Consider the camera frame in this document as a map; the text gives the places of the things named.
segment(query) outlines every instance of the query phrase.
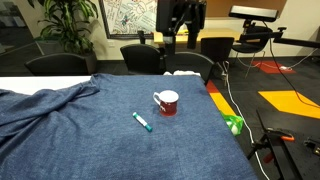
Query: potted plant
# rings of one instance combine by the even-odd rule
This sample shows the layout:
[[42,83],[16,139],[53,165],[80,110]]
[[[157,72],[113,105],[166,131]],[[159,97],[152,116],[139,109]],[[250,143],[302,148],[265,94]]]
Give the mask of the potted plant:
[[34,7],[38,1],[44,7],[45,19],[38,23],[46,23],[41,30],[41,39],[57,37],[65,52],[76,53],[86,57],[90,74],[96,71],[96,55],[93,43],[86,37],[90,30],[86,27],[89,18],[98,18],[97,7],[90,0],[28,0]]

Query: denim fabric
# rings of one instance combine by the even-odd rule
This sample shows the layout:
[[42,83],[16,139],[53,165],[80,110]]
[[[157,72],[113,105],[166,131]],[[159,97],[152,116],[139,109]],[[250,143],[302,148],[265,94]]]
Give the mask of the denim fabric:
[[[173,117],[152,97],[166,89],[180,96]],[[257,178],[199,77],[97,74],[31,96],[0,90],[0,179]]]

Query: mug handle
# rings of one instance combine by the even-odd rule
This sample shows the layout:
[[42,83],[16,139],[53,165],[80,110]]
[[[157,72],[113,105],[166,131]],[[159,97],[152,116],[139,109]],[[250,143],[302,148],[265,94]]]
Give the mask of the mug handle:
[[154,101],[160,106],[160,101],[157,99],[157,97],[159,98],[159,93],[153,93],[153,99]]

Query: black cable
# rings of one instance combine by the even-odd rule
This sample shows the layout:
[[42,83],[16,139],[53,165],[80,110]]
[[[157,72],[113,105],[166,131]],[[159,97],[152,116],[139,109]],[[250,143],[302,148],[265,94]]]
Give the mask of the black cable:
[[[262,22],[263,22],[263,24],[264,24],[267,28],[269,28],[268,25],[267,25],[264,21],[262,21]],[[315,105],[313,105],[313,104],[309,104],[309,103],[304,102],[304,101],[300,98],[300,96],[299,96],[296,88],[293,86],[293,84],[292,84],[292,83],[289,81],[289,79],[282,73],[282,71],[280,70],[280,67],[279,67],[279,65],[278,65],[278,62],[276,61],[276,58],[274,57],[274,54],[273,54],[273,51],[272,51],[272,41],[271,41],[271,36],[270,36],[270,35],[271,35],[271,32],[269,32],[270,52],[271,52],[273,61],[275,62],[275,64],[276,64],[278,70],[280,71],[281,75],[284,77],[284,79],[289,83],[289,85],[291,86],[291,88],[294,90],[294,92],[296,93],[296,96],[298,97],[298,99],[300,100],[300,102],[302,102],[302,103],[304,103],[304,104],[306,104],[306,105],[312,106],[312,107],[320,108],[319,106],[315,106]]]

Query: table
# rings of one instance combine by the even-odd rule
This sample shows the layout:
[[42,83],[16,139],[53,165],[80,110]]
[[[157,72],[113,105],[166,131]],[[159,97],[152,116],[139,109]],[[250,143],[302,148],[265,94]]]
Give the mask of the table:
[[[44,80],[63,89],[20,94]],[[257,179],[198,76],[0,78],[0,85],[20,92],[0,90],[0,179]],[[160,115],[152,98],[166,89],[179,94],[173,117]]]
[[[239,39],[241,33],[229,28],[211,28],[200,30],[197,42],[201,41],[204,37],[234,37],[235,41]],[[154,32],[153,39],[155,44],[164,44],[163,36],[160,32]],[[186,44],[188,42],[188,35],[177,35],[176,44]]]
[[294,142],[287,142],[273,135],[266,136],[282,179],[318,179],[319,157],[312,154],[304,141],[308,137],[319,141],[320,121],[263,108],[258,111],[265,127],[282,129],[295,137]]

